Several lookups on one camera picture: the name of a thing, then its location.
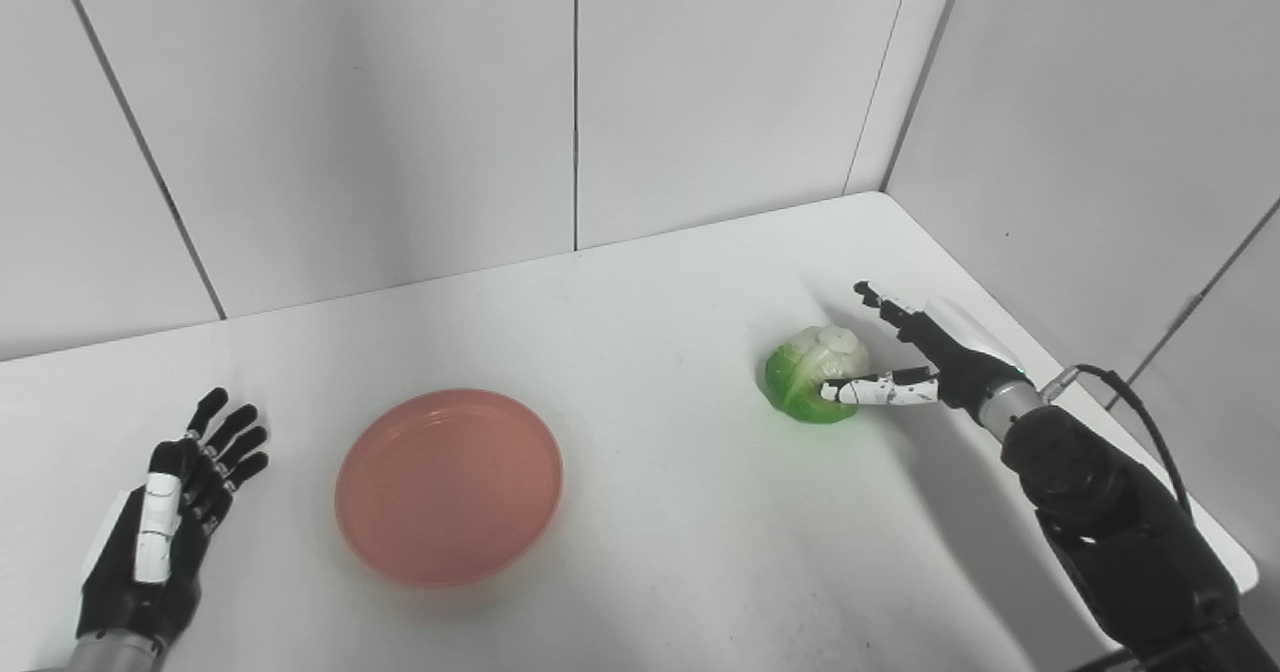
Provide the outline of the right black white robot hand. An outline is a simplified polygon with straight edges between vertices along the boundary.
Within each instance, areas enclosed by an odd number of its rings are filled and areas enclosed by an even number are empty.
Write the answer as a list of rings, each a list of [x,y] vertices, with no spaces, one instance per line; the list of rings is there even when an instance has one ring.
[[[913,308],[868,282],[856,283],[854,292],[893,326],[897,340],[919,349],[927,365],[827,379],[818,388],[822,401],[859,407],[941,402],[987,428],[991,413],[1004,410],[1018,417],[1043,404],[1018,358],[965,308],[945,298]]]

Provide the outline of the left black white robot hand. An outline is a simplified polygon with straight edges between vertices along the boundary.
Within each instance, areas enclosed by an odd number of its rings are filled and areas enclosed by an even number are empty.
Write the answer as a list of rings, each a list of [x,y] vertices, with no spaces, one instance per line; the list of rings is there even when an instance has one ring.
[[[212,536],[270,462],[259,408],[228,404],[228,390],[209,390],[186,430],[154,448],[82,584],[77,641],[123,634],[164,653],[192,623]]]

